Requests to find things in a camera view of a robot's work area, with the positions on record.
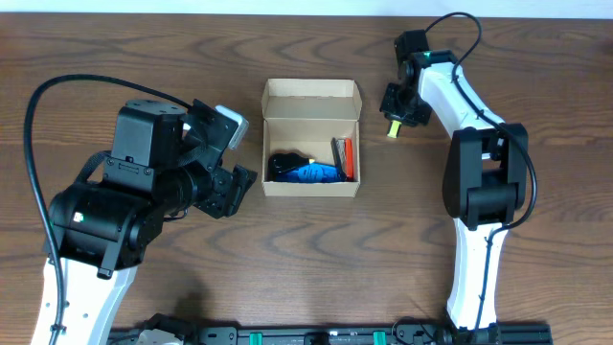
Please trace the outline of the yellow highlighter pen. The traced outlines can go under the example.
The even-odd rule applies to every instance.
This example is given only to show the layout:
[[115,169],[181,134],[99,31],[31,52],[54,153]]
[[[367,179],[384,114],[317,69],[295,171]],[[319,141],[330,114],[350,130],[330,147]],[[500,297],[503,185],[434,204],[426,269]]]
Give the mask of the yellow highlighter pen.
[[400,128],[401,128],[401,122],[396,121],[396,120],[391,121],[389,129],[388,129],[387,136],[389,138],[396,139],[398,137],[398,133],[399,133]]

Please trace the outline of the red black stapler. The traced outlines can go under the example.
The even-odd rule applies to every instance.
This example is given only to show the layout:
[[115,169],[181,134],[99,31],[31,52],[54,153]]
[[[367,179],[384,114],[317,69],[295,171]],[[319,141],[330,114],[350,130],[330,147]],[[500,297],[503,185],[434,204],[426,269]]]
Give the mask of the red black stapler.
[[339,179],[354,182],[353,145],[350,138],[332,138],[332,155]]

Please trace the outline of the blue plastic tool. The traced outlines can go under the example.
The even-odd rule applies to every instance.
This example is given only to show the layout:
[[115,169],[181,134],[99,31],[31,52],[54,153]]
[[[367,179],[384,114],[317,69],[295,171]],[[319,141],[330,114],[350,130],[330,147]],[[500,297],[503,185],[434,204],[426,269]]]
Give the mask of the blue plastic tool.
[[312,184],[345,182],[346,178],[334,166],[312,163],[290,172],[277,174],[274,180],[276,182]]

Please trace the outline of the cardboard box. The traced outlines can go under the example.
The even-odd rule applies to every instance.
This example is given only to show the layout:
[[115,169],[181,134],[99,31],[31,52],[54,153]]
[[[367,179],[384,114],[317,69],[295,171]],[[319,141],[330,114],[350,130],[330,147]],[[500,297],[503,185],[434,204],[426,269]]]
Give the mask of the cardboard box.
[[[356,196],[360,187],[362,99],[354,80],[269,79],[261,97],[261,108],[261,184],[266,196]],[[352,142],[351,181],[292,183],[272,178],[268,160],[274,153],[295,152],[316,163],[333,164],[332,139]]]

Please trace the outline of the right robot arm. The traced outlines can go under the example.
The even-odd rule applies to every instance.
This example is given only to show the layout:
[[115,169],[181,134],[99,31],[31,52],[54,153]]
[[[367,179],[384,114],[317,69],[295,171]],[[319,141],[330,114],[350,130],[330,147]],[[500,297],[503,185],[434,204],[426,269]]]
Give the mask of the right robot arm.
[[427,125],[437,115],[451,139],[443,173],[443,204],[456,232],[454,281],[446,312],[459,331],[497,320],[499,260],[514,214],[526,197],[527,130],[492,113],[449,51],[430,49],[424,30],[394,41],[398,81],[387,86],[380,110],[388,135]]

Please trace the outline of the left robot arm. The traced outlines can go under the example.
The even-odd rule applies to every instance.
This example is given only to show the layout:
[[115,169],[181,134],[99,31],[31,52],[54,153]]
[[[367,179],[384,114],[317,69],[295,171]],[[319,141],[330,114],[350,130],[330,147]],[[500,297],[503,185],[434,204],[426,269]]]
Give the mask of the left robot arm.
[[165,222],[192,207],[214,219],[238,211],[257,175],[241,166],[225,170],[222,155],[238,146],[248,127],[237,112],[200,101],[183,110],[131,100],[120,109],[112,149],[92,155],[51,202],[64,315],[62,325],[54,325],[58,283],[56,261],[49,260],[34,344],[103,344]]

